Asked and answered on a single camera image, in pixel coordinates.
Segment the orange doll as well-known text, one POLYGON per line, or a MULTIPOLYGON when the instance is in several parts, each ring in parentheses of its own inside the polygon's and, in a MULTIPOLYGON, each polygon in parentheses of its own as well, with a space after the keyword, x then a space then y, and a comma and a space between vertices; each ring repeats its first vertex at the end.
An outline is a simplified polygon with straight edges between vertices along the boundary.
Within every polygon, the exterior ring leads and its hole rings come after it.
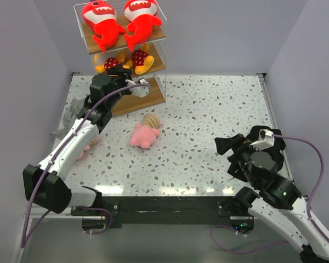
POLYGON ((106 72, 108 69, 116 67, 119 64, 124 64, 126 59, 126 54, 124 51, 121 51, 117 54, 116 57, 110 57, 106 60, 100 62, 101 55, 95 54, 93 56, 94 68, 97 73, 106 72))

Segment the orange doll polka dot dress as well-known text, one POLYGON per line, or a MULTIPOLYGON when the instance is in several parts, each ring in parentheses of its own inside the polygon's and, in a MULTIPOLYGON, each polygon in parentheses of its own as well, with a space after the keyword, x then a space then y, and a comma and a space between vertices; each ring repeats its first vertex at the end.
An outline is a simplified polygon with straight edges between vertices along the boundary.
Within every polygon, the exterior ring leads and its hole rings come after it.
POLYGON ((143 44, 140 49, 131 54, 131 58, 126 62, 129 68, 134 68, 136 75, 142 75, 148 72, 154 64, 154 57, 148 53, 149 45, 143 44))

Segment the red shark plush with face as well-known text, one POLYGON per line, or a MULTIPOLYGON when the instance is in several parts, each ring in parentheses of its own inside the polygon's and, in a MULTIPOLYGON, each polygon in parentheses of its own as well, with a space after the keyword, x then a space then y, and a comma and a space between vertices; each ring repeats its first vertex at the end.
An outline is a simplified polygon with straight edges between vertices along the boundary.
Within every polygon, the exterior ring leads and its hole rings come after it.
POLYGON ((93 30, 93 41, 106 53, 126 30, 117 22, 116 10, 106 1, 91 1, 82 9, 84 22, 93 30))

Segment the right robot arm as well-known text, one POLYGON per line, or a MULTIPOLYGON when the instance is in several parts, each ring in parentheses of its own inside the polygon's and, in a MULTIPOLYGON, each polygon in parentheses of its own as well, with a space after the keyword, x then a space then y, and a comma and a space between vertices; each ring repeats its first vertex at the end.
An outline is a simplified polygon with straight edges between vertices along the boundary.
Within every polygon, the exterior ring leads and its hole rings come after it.
POLYGON ((311 210, 311 193, 280 175, 286 147, 281 130, 254 126, 247 136, 215 138, 217 153, 228 157, 228 173, 249 183, 225 203, 239 215, 257 217, 299 252, 302 262, 329 262, 329 230, 311 210))

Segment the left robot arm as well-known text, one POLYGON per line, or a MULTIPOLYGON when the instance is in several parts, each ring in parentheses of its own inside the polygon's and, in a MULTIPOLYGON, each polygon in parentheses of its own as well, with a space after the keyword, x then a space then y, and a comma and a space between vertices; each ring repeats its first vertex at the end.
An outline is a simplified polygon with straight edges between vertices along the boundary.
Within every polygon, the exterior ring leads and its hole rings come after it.
POLYGON ((121 97, 130 94, 131 71, 121 65, 95 75, 90 94, 69 132, 59 145, 38 165, 23 170, 25 196, 29 205, 36 204, 60 214, 68 207, 83 207, 90 215, 101 212, 100 193, 90 187, 70 189, 66 177, 79 155, 112 118, 112 108, 121 97))

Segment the black cloth right side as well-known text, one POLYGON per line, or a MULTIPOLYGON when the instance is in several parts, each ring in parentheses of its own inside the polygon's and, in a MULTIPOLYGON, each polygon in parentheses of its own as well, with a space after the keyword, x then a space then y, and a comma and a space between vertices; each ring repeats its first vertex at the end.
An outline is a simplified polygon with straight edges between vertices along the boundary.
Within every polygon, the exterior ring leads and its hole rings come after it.
POLYGON ((247 136, 237 134, 230 138, 215 138, 218 154, 233 151, 228 157, 231 163, 228 174, 249 182, 256 189, 267 187, 282 169, 285 160, 282 155, 286 147, 284 140, 268 137, 268 132, 282 134, 279 129, 255 125, 247 136))

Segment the grey crumpled cloth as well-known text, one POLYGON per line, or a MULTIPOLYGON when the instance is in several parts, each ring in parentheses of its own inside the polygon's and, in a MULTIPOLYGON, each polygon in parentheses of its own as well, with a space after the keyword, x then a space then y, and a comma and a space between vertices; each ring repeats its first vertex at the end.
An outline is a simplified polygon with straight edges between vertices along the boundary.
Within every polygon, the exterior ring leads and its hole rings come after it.
POLYGON ((53 136, 55 139, 62 140, 67 133, 71 130, 73 127, 75 121, 77 119, 83 118, 86 115, 86 112, 89 110, 89 100, 90 96, 86 96, 85 99, 72 99, 70 102, 69 107, 65 111, 62 117, 62 128, 53 131, 51 133, 51 136, 53 136))

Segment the pink pig plush centre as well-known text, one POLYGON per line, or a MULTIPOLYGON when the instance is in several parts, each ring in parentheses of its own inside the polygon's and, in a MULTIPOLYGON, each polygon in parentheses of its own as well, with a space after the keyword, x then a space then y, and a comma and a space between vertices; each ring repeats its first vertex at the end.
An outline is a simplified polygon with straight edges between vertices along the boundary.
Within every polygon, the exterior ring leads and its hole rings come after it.
POLYGON ((156 115, 145 115, 143 120, 134 126, 129 143, 132 146, 148 149, 160 136, 159 127, 161 125, 162 122, 156 115))

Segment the pink pig plush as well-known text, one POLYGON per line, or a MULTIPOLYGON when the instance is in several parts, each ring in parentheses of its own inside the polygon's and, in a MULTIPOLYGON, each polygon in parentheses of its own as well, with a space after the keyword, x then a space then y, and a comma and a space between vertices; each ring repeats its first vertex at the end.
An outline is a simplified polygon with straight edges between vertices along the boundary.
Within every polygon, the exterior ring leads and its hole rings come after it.
POLYGON ((96 136, 93 140, 90 141, 90 143, 83 149, 83 151, 80 153, 80 155, 77 157, 77 160, 80 160, 84 153, 89 151, 93 145, 95 145, 99 141, 99 136, 96 136))
POLYGON ((160 136, 159 127, 161 125, 162 122, 156 115, 145 115, 143 120, 134 126, 129 143, 132 146, 148 149, 160 136))

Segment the pink pig plush left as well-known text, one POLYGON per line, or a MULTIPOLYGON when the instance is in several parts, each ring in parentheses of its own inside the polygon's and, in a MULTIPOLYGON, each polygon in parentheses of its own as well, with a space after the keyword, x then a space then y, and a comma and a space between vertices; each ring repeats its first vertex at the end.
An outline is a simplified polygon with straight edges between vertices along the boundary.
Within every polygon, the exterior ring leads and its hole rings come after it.
POLYGON ((96 136, 93 140, 90 141, 90 143, 83 149, 83 151, 80 153, 80 155, 77 157, 77 160, 80 160, 84 153, 89 151, 93 145, 95 145, 99 141, 99 136, 96 136))

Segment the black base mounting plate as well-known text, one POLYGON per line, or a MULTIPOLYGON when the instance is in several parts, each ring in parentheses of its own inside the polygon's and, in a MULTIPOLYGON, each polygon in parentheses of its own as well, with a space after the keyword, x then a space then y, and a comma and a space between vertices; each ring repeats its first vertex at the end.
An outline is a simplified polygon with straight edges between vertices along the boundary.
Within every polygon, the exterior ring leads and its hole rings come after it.
MULTIPOLYGON (((113 216, 111 228, 123 225, 227 225, 242 233, 250 233, 254 217, 246 212, 235 213, 229 207, 231 197, 103 197, 99 208, 113 216)), ((72 216, 82 218, 83 230, 102 229, 101 213, 72 208, 72 216)))

